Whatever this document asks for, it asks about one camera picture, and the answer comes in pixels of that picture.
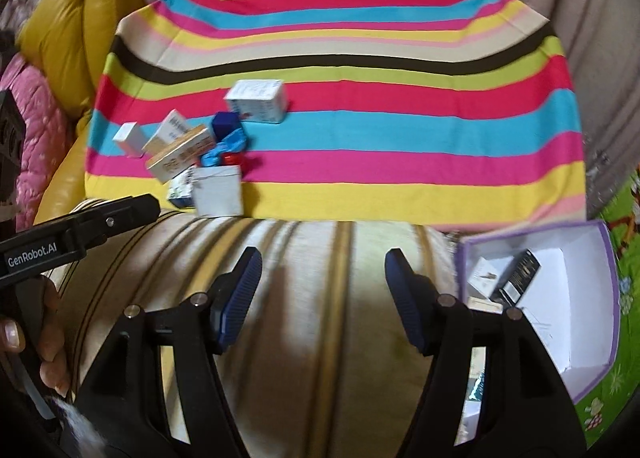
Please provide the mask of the person's left hand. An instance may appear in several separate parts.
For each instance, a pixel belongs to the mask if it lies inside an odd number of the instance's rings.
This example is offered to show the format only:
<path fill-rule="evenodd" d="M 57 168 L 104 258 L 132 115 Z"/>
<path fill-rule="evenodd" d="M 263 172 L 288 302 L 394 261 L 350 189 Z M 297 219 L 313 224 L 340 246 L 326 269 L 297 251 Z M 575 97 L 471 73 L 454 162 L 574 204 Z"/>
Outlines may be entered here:
<path fill-rule="evenodd" d="M 70 388 L 70 374 L 67 370 L 64 332 L 58 319 L 60 296 L 53 282 L 46 276 L 39 281 L 44 285 L 42 306 L 44 317 L 39 339 L 35 343 L 40 356 L 40 379 L 47 388 L 66 396 Z M 26 340 L 22 327 L 9 317 L 1 318 L 1 351 L 20 354 Z"/>

